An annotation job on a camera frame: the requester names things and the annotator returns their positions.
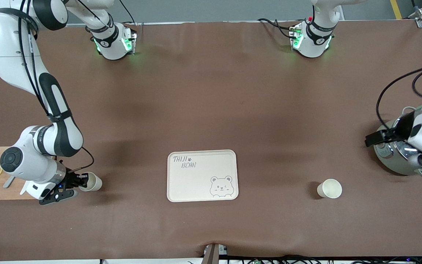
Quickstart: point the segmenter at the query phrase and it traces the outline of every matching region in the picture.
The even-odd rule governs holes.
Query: brown table
[[[47,207],[0,201],[0,260],[196,257],[211,242],[248,256],[422,256],[422,179],[386,171],[363,145],[380,91],[422,67],[413,21],[340,22],[318,59],[268,24],[138,33],[137,54],[118,61],[83,28],[40,34],[104,187]],[[386,93],[386,119],[422,103],[410,85]],[[35,97],[0,79],[0,146],[44,124]],[[239,197],[169,202],[169,153],[209,149],[236,152]],[[317,199],[331,177],[342,196]]]

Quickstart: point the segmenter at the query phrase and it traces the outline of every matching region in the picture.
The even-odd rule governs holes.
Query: floor
[[[391,2],[397,2],[401,16],[413,12],[411,0],[368,0],[343,6],[345,20],[395,19]],[[422,0],[415,1],[422,7]],[[215,22],[249,21],[258,18],[296,20],[312,14],[308,0],[124,0],[136,22]],[[109,9],[118,22],[131,21],[119,0]],[[69,24],[82,23],[74,15]]]

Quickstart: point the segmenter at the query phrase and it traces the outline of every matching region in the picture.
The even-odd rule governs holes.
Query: cartoon bear face
[[[226,176],[225,178],[212,177],[211,183],[210,193],[213,197],[226,197],[234,193],[231,176]]]

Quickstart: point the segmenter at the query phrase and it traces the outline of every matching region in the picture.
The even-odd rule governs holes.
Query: white cup
[[[102,187],[102,180],[97,177],[97,175],[93,174],[92,172],[86,172],[88,175],[88,180],[87,180],[87,187],[79,187],[79,189],[81,189],[81,191],[84,192],[95,192],[98,191],[101,187]]]
[[[318,195],[324,198],[338,198],[342,191],[341,184],[335,179],[327,179],[317,187]]]

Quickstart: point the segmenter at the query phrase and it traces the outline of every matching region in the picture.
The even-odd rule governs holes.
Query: yellow floor line
[[[395,18],[396,19],[402,19],[401,13],[400,13],[400,8],[398,8],[397,0],[390,0],[390,3],[392,5],[392,9],[393,9],[393,13],[395,14]]]

